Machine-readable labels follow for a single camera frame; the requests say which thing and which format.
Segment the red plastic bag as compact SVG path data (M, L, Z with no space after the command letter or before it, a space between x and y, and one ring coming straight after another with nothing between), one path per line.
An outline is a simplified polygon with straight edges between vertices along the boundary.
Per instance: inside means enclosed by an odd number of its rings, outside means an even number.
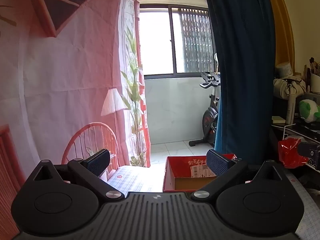
M278 142L279 160L285 168L294 169L305 165L309 158L300 156L297 146L302 142L302 137L286 137Z

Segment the plaid blue table cloth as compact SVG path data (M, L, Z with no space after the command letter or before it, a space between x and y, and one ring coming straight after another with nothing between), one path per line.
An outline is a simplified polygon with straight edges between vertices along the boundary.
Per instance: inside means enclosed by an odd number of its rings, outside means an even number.
M162 192L165 167L121 166L107 181L109 185L122 192L125 196L129 192Z

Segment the white spray bottle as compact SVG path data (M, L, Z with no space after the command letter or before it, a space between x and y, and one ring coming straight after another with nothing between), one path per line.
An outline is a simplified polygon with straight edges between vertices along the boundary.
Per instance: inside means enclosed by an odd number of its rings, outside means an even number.
M296 105L296 96L295 94L289 94L288 97L288 106L287 106L287 116L286 116L286 124L292 125L294 116L295 116L295 105Z

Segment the green white plush toy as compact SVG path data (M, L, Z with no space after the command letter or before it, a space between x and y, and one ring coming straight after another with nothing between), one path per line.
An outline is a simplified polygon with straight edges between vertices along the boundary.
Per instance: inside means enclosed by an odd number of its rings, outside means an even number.
M299 113L306 123L316 122L320 119L319 105L310 99L300 101Z

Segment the red cardboard box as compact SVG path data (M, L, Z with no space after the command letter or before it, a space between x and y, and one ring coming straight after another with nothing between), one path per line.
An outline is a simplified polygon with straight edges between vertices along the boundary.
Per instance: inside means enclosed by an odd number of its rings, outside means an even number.
M216 179L207 166L206 155L167 157L163 192L194 192ZM232 153L223 155L236 159Z

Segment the yellow notepad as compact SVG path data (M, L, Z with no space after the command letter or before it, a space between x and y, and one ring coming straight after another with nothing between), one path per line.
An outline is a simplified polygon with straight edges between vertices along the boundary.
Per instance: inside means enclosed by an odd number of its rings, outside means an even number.
M273 124L285 124L285 123L286 123L286 120L283 119L283 118L280 117L280 116L272 116L272 123L273 123Z

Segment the black exercise bike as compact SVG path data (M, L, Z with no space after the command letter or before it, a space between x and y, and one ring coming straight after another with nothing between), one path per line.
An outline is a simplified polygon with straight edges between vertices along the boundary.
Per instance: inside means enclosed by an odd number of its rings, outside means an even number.
M215 144L217 121L218 121L218 102L220 100L220 77L210 72L202 72L201 77L204 82L200 83L200 87L204 89L212 89L210 98L210 106L204 112L202 117L203 138L199 140L189 141L189 146L194 147L198 144L208 143L211 146Z

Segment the white brush holder cup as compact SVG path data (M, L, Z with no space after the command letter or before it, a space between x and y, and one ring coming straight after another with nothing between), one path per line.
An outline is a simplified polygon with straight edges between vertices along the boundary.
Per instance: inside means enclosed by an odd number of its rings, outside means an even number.
M320 94L320 76L311 74L311 92Z

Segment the pink printed backdrop cloth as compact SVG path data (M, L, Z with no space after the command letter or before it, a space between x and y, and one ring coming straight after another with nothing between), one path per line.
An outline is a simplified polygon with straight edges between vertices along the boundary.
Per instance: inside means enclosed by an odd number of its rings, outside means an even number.
M31 0L1 0L1 124L8 125L18 169L29 176L41 159L55 164L72 135L100 121L127 137L121 113L101 116L121 81L119 15L123 0L90 0L57 37L47 37Z

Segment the black framed window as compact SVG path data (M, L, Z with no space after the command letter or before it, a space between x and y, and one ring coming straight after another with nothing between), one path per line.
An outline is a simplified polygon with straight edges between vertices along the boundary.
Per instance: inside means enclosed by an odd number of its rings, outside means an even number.
M146 79L200 77L218 69L207 8L142 4L139 46Z

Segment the dark blue curtain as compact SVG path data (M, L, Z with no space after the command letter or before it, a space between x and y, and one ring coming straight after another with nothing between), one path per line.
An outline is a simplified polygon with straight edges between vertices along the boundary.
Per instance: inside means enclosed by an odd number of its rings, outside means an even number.
M251 164L272 159L276 59L270 0L207 0L221 78L215 149Z

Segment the beige drawstring pouch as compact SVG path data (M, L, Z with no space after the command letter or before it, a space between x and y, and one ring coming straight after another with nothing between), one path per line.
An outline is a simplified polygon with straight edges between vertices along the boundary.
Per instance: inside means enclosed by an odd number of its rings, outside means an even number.
M274 79L273 93L276 97L285 100L289 99L289 95L301 96L306 92L305 82L297 76L291 76L284 79Z

